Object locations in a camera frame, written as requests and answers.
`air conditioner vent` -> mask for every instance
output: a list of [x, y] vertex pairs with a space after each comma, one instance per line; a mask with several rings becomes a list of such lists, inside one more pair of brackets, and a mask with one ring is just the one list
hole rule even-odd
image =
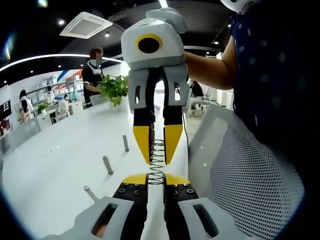
[[113, 23], [88, 12], [79, 13], [60, 33], [60, 36], [89, 39]]

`metal peg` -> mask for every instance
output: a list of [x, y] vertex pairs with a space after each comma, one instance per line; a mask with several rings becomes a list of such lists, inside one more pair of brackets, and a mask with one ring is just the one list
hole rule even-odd
[[126, 152], [129, 152], [129, 145], [128, 145], [128, 140], [127, 140], [127, 136], [126, 135], [123, 135], [123, 144], [124, 144], [124, 150]]
[[106, 156], [103, 156], [103, 163], [106, 167], [106, 170], [108, 171], [108, 174], [114, 174], [114, 172], [112, 171], [112, 168], [110, 166], [109, 159]]
[[83, 189], [95, 203], [99, 201], [99, 198], [97, 198], [97, 196], [91, 191], [90, 187], [84, 186]]

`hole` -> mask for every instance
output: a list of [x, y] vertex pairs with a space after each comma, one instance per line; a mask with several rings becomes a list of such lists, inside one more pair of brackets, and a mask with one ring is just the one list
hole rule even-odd
[[140, 88], [141, 86], [136, 86], [135, 89], [135, 103], [138, 104], [140, 101]]
[[174, 83], [174, 100], [179, 101], [180, 98], [180, 87], [179, 83], [175, 82]]
[[110, 219], [112, 215], [115, 213], [117, 209], [117, 205], [115, 204], [109, 204], [101, 216], [99, 217], [98, 221], [96, 221], [93, 229], [92, 234], [97, 236], [98, 238], [103, 238], [105, 231], [107, 230], [108, 223], [110, 222]]
[[138, 48], [145, 54], [152, 54], [160, 48], [160, 43], [152, 37], [146, 37], [139, 41]]
[[216, 237], [219, 234], [217, 226], [215, 225], [214, 221], [210, 217], [205, 207], [203, 205], [198, 204], [198, 205], [194, 205], [193, 208], [198, 214], [206, 234], [211, 239]]

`white robot part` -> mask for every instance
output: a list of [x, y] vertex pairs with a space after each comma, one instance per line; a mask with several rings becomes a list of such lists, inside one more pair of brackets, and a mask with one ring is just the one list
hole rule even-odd
[[261, 0], [220, 0], [228, 9], [238, 13], [246, 14], [250, 8], [261, 2]]
[[178, 65], [184, 58], [184, 45], [177, 31], [155, 18], [143, 19], [125, 30], [121, 48], [132, 70]]

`metal bolt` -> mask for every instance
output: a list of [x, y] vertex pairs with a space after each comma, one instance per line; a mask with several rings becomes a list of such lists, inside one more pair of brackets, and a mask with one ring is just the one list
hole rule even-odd
[[126, 152], [129, 152], [129, 145], [128, 145], [128, 140], [127, 140], [127, 136], [126, 135], [123, 135], [123, 144], [124, 144], [124, 150]]
[[193, 190], [192, 188], [190, 188], [190, 189], [187, 189], [187, 190], [186, 190], [186, 193], [187, 193], [187, 194], [194, 194], [194, 193], [195, 193], [195, 190]]
[[106, 170], [108, 171], [108, 174], [114, 174], [114, 172], [112, 171], [112, 168], [110, 166], [109, 159], [106, 156], [103, 156], [102, 159], [103, 159], [104, 165], [106, 167]]
[[97, 198], [97, 196], [91, 191], [90, 187], [84, 186], [83, 189], [95, 203], [99, 201], [99, 198]]

